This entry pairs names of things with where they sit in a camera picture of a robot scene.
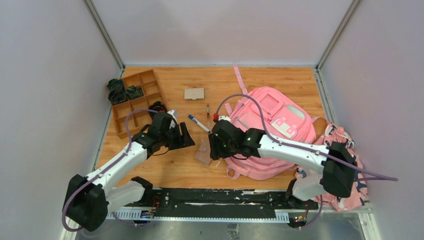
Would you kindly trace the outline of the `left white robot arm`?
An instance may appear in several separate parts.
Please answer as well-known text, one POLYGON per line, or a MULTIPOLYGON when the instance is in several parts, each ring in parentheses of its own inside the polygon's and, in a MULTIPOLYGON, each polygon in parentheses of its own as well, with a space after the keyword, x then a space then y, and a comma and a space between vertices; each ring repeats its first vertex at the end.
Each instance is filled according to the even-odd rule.
POLYGON ((153 185, 136 176, 125 185, 116 184, 129 171, 143 163, 161 148, 177 150, 195 145, 186 124, 177 123, 177 112, 156 112, 147 132, 141 130, 129 136, 129 142, 116 156, 97 170, 82 176, 76 174, 69 181, 62 209, 62 224, 74 231, 66 223, 69 218, 79 224, 79 229, 94 231, 106 217, 131 203, 142 207, 157 204, 153 196, 153 185))

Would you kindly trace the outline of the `beige wallet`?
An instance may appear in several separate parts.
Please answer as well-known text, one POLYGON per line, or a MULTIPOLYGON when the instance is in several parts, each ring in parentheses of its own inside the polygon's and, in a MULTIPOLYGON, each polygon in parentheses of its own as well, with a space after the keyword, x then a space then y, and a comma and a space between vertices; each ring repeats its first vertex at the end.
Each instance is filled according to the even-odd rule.
POLYGON ((205 99, 205 89, 203 87, 186 88, 184 90, 184 100, 196 101, 205 99))

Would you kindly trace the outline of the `pink brown wallet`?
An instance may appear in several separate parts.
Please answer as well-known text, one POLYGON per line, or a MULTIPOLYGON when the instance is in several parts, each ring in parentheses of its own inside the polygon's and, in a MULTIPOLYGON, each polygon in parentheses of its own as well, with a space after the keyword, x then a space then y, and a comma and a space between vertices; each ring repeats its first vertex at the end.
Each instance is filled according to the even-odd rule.
POLYGON ((194 155, 194 159, 205 166, 210 166, 212 158, 210 156, 211 148, 208 140, 202 139, 194 155))

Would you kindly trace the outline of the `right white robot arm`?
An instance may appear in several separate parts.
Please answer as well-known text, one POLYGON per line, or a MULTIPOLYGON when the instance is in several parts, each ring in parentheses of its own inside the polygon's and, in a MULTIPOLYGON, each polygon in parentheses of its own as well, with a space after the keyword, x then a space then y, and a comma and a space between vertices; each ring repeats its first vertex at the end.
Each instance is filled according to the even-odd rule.
POLYGON ((227 116, 219 117, 208 134, 210 157, 213 160, 234 155, 284 160, 315 172, 296 180, 285 195, 286 204, 298 209, 305 201, 325 193, 348 198, 354 185, 358 165, 340 142, 331 146, 306 144, 283 139, 267 129, 249 128, 246 131, 233 125, 227 116))

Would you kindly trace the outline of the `pink student backpack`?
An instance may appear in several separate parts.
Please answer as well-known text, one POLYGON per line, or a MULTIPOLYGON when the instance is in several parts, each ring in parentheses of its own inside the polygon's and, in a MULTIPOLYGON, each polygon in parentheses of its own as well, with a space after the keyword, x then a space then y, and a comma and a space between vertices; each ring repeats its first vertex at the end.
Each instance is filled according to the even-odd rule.
MULTIPOLYGON (((311 130, 316 132, 314 122, 317 117, 311 117, 275 88, 264 86, 248 91, 238 66, 234 65, 233 68, 244 95, 234 108, 228 103, 224 105, 233 125, 243 131, 250 128, 267 129, 276 137, 300 143, 305 143, 300 141, 300 137, 306 137, 311 130)), ((254 180, 266 180, 294 167, 293 163, 269 157, 252 156, 246 160, 228 157, 225 161, 226 170, 234 172, 231 179, 243 175, 254 180)))

